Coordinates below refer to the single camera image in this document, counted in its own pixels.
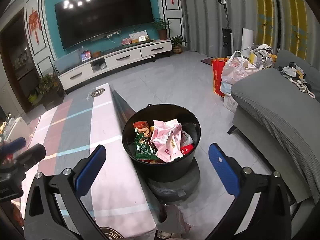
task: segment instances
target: drawer handle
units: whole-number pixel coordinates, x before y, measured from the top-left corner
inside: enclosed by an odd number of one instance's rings
[[[117,58],[117,60],[123,60],[123,59],[130,58],[130,57],[131,57],[131,55],[128,55],[128,56],[125,56],[125,57]]]
[[[80,77],[81,75],[82,75],[82,72],[77,74],[77,75],[75,75],[75,76],[73,76],[73,77],[70,77],[70,79],[76,79],[77,77]]]
[[[157,48],[157,49],[152,49],[151,51],[160,50],[160,49],[163,49],[163,47]]]

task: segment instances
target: tv screen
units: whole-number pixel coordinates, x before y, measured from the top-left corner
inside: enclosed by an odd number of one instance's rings
[[[63,49],[100,34],[153,22],[150,0],[64,0],[55,5]]]

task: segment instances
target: pink tablecloth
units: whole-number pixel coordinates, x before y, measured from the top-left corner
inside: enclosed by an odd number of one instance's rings
[[[98,88],[105,89],[102,95],[94,98],[88,96],[89,92]],[[140,183],[122,146],[117,111],[119,113],[119,107],[116,107],[110,86],[104,84],[88,90],[83,97],[67,98],[64,103],[31,122],[34,133],[27,147],[43,144],[47,154],[44,160],[27,172],[27,178],[22,183],[25,192],[20,199],[23,217],[28,192],[37,172],[53,175],[67,167],[73,168],[80,159],[89,156],[98,144],[102,144],[107,150],[107,159],[91,190],[81,198],[84,206],[100,227],[114,229],[122,237],[154,232],[156,223],[152,209],[155,202],[150,204],[142,189],[144,185]],[[57,197],[57,201],[66,223],[72,227],[62,199]]]

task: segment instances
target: green plant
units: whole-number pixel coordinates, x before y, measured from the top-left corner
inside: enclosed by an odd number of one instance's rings
[[[169,27],[169,25],[170,25],[169,20],[166,21],[161,18],[156,18],[154,19],[154,22],[153,22],[153,28],[156,30],[165,30],[167,29],[167,27]]]
[[[182,45],[182,43],[187,43],[186,41],[184,41],[182,39],[182,35],[177,35],[175,37],[172,37],[171,39],[171,44],[174,46],[174,47],[178,47],[179,44]]]
[[[41,94],[45,94],[49,92],[52,88],[54,88],[54,80],[55,77],[53,74],[47,74],[43,76],[39,82],[39,90]]]

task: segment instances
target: black trash bin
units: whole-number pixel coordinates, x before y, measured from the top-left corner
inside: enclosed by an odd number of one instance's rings
[[[146,163],[137,160],[135,156],[134,139],[136,137],[133,123],[147,121],[153,126],[153,120],[170,121],[177,119],[182,125],[182,130],[188,133],[194,144],[194,148],[182,158],[177,158],[170,163]],[[148,105],[146,108],[135,113],[124,126],[122,132],[122,144],[124,149],[133,160],[135,166],[148,178],[158,182],[170,182],[181,178],[188,171],[194,157],[194,152],[200,141],[201,129],[198,119],[189,110],[176,105],[160,104]]]

